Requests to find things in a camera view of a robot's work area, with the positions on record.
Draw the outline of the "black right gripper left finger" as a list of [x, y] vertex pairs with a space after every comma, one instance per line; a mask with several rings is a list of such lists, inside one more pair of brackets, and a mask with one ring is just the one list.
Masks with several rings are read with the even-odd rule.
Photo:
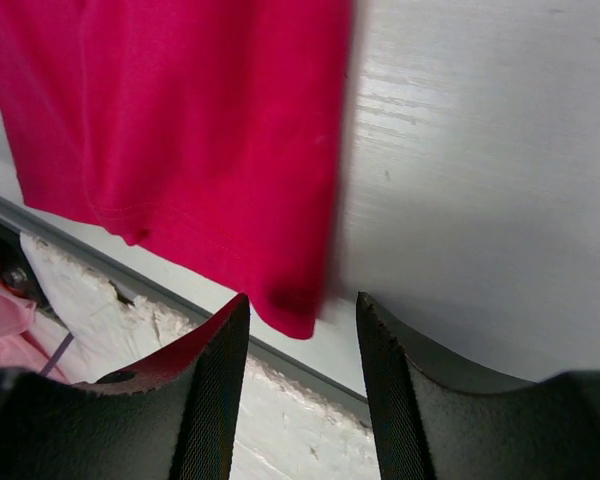
[[94, 383], [0, 368], [0, 479], [226, 479], [249, 345], [239, 294]]

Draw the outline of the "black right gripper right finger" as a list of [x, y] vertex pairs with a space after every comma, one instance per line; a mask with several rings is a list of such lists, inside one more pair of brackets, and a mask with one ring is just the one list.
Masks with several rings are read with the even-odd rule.
[[472, 362], [356, 300], [385, 479], [600, 479], [600, 371], [533, 383]]

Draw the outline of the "red t shirt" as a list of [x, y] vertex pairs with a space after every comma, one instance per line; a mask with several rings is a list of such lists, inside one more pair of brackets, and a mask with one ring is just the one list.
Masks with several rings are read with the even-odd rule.
[[309, 339], [337, 203], [349, 1], [0, 1], [24, 203]]

